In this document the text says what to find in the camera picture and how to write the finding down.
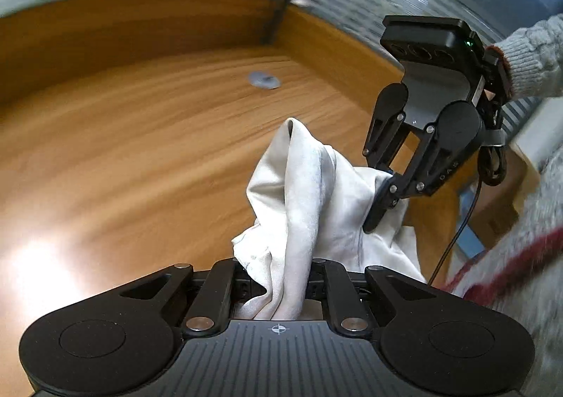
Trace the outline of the right forearm grey sleeve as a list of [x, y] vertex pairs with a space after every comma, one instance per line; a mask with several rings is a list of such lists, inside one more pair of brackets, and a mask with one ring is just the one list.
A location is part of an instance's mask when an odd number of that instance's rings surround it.
[[504, 65], [511, 99], [562, 96], [563, 15], [519, 28], [488, 46]]

